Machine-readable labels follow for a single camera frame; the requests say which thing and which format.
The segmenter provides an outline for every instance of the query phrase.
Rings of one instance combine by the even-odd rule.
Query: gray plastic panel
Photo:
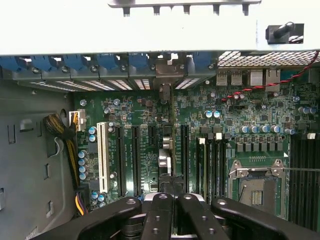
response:
[[[66,152],[47,157],[42,124],[50,113],[68,112],[71,101],[63,93],[34,92],[3,80],[0,96],[0,189],[5,196],[0,239],[24,240],[32,232],[41,233],[69,221],[75,213]]]

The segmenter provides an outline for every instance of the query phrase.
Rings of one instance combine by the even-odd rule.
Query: white pci slot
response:
[[[99,186],[100,193],[107,193],[110,187],[109,182],[109,151],[108,151],[108,127],[106,122],[96,124],[98,138],[98,160],[99,160]]]

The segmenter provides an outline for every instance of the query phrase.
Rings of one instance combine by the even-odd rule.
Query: black plastic arm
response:
[[[86,235],[86,232],[90,232],[90,230],[96,232],[96,227],[103,226],[104,223],[108,223],[108,226],[104,227],[103,234],[111,236],[119,230],[111,226],[120,225],[126,219],[140,214],[141,211],[141,202],[138,199],[134,197],[124,197],[87,215],[78,217],[75,220],[36,236],[33,239],[78,240],[85,238],[83,235]]]
[[[229,198],[217,198],[211,203],[214,214],[246,226],[259,226],[279,234],[286,240],[320,240],[320,234],[270,213]]]

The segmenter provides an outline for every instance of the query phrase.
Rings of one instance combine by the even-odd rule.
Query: motherboard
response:
[[[280,79],[294,73],[282,71]],[[320,200],[319,173],[299,169],[320,168],[320,84],[297,79],[243,92],[242,82],[222,79],[171,87],[169,99],[151,90],[75,93],[75,108],[86,120],[77,148],[80,181],[91,191],[89,210],[125,196],[143,201],[169,175],[207,203],[228,197],[293,222],[309,219],[308,227],[320,230],[318,208],[304,216],[295,210],[308,211]],[[307,153],[297,156],[304,140],[312,148],[301,147]]]

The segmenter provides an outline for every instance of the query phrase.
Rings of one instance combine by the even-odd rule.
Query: black wire bundle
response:
[[[49,133],[63,140],[64,146],[67,149],[73,188],[76,189],[80,184],[79,169],[77,168],[76,164],[76,148],[74,143],[76,124],[72,120],[70,127],[66,127],[57,113],[46,116],[43,119],[43,124]]]

